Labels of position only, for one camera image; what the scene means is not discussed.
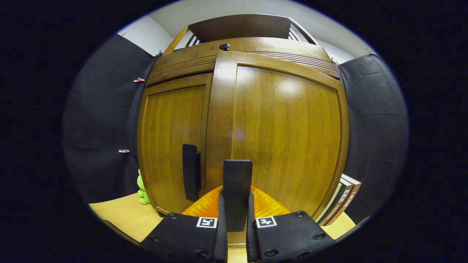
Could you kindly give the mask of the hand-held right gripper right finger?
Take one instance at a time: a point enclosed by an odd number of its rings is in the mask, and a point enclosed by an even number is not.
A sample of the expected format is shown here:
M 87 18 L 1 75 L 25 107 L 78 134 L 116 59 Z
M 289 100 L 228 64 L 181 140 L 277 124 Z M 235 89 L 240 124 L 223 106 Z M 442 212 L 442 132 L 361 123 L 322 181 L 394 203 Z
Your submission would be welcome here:
M 246 225 L 249 263 L 305 263 L 334 244 L 305 211 L 290 211 L 251 187 Z

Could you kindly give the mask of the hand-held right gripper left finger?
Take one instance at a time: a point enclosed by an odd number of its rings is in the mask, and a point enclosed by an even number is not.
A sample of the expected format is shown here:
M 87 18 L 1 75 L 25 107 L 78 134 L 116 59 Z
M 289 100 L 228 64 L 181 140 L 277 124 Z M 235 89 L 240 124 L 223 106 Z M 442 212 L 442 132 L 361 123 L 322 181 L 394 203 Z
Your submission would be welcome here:
M 227 262 L 223 187 L 211 190 L 181 214 L 167 214 L 141 245 L 163 263 Z

